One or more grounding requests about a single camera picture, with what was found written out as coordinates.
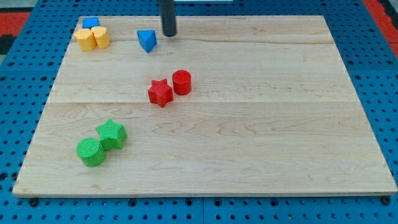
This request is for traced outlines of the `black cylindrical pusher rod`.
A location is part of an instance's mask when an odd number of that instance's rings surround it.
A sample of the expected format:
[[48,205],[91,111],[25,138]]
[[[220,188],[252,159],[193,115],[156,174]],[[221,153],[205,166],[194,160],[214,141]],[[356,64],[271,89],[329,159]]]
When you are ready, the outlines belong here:
[[164,35],[174,37],[177,34],[174,0],[159,0],[159,11]]

